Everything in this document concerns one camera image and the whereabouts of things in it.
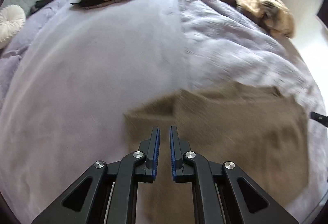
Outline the tan knit sweater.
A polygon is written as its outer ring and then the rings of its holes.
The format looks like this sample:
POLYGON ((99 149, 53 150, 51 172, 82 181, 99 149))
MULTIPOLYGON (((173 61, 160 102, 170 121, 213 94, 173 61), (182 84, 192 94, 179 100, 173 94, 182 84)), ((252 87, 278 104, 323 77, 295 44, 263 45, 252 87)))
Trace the tan knit sweater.
POLYGON ((294 97, 276 87, 237 82, 182 90, 127 111, 127 143, 134 150, 153 127, 161 132, 155 183, 141 187, 139 223, 193 223, 189 184, 172 180, 169 128, 209 161, 233 161, 281 206, 309 181, 308 118, 294 97))

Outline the lavender plush blanket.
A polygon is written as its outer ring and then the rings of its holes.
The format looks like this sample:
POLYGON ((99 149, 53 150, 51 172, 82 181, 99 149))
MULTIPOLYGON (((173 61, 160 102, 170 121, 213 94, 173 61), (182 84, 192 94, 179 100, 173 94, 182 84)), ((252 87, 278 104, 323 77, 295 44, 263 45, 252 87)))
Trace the lavender plush blanket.
POLYGON ((127 152, 123 114, 187 87, 179 0, 69 3, 29 46, 1 110, 1 193, 31 223, 95 161, 127 152))

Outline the white round cushion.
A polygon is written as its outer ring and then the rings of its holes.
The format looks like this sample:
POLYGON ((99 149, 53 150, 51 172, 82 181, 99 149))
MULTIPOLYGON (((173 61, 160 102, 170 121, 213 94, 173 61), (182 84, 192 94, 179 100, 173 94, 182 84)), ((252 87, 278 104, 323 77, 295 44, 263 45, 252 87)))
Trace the white round cushion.
POLYGON ((1 50, 22 29, 26 22, 26 14, 18 5, 9 5, 1 9, 1 50))

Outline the lavender quilted bedspread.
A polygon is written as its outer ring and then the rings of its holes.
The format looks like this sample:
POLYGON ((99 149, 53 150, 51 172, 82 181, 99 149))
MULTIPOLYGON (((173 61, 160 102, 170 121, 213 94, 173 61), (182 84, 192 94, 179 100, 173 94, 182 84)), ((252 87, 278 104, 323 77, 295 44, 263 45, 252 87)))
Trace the lavender quilted bedspread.
POLYGON ((277 41, 231 6, 218 0, 178 0, 186 37, 184 59, 190 92, 237 82, 276 87, 292 96, 307 116, 309 181, 284 206, 299 221, 320 208, 327 193, 327 131, 310 120, 325 112, 317 84, 288 41, 277 41))

